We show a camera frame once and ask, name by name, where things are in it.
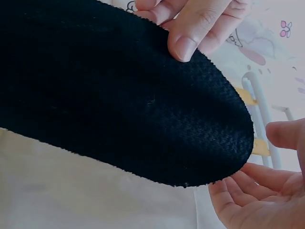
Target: fingernail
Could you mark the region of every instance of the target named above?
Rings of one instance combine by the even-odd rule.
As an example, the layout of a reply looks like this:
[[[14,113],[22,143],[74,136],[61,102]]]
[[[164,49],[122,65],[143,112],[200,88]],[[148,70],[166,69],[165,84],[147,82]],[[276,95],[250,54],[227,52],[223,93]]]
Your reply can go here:
[[[181,37],[177,40],[174,46],[174,52],[182,62],[188,62],[191,60],[197,48],[197,44],[188,37]]]

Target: pink flower print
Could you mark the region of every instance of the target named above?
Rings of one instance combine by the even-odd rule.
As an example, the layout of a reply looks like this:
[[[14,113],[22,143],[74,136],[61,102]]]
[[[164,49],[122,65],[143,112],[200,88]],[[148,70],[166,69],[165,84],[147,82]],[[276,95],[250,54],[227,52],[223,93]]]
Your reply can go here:
[[[280,32],[281,37],[289,38],[291,35],[292,22],[288,23],[286,21],[281,21],[282,31]]]

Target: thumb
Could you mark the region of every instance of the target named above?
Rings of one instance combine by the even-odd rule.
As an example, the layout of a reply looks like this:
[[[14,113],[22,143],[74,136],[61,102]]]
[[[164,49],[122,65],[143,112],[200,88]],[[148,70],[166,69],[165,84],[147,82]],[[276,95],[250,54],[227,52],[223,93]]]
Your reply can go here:
[[[174,58],[188,62],[231,0],[189,0],[181,10],[168,38]]]
[[[289,122],[274,122],[266,126],[269,141],[278,148],[298,148],[298,143],[305,139],[305,119]]]

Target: finger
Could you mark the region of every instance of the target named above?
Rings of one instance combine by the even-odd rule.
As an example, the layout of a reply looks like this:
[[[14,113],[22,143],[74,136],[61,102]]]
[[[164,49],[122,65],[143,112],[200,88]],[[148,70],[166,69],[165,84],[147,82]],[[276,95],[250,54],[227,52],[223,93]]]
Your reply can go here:
[[[218,181],[213,185],[209,185],[209,192],[219,220],[228,227],[232,218],[241,210],[241,207],[234,203],[225,181]]]
[[[295,174],[295,172],[275,170],[265,166],[247,163],[241,169],[250,178],[261,186],[265,186],[275,192],[279,192],[285,182]]]
[[[158,5],[161,0],[137,0],[135,1],[135,7],[137,10],[151,10]]]
[[[297,149],[300,132],[305,128],[305,119],[289,122],[269,123],[266,126],[266,134],[269,141],[276,147]]]
[[[247,2],[247,0],[230,2],[229,6],[224,10],[223,14],[198,46],[202,53],[212,53],[225,42],[250,11],[251,5]]]
[[[168,47],[174,58],[188,62],[231,0],[189,0],[169,32]]]
[[[173,19],[181,11],[186,2],[187,0],[163,0],[152,9],[137,11],[135,14],[160,25]]]
[[[228,177],[225,179],[225,183],[228,188],[228,192],[230,193],[235,204],[243,207],[247,204],[250,204],[254,201],[257,201],[257,198],[244,193],[238,184],[233,180],[233,178]]]
[[[255,197],[257,200],[263,200],[270,196],[276,196],[278,193],[271,189],[256,184],[256,182],[246,173],[239,171],[232,176],[238,187],[243,193]]]

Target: fuzzy texture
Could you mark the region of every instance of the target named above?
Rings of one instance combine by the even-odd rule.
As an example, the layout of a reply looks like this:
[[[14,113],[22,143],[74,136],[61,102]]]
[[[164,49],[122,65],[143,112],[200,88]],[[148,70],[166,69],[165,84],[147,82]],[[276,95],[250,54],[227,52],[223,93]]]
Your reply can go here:
[[[239,170],[250,115],[221,72],[168,32],[96,0],[0,8],[0,127],[172,186]]]

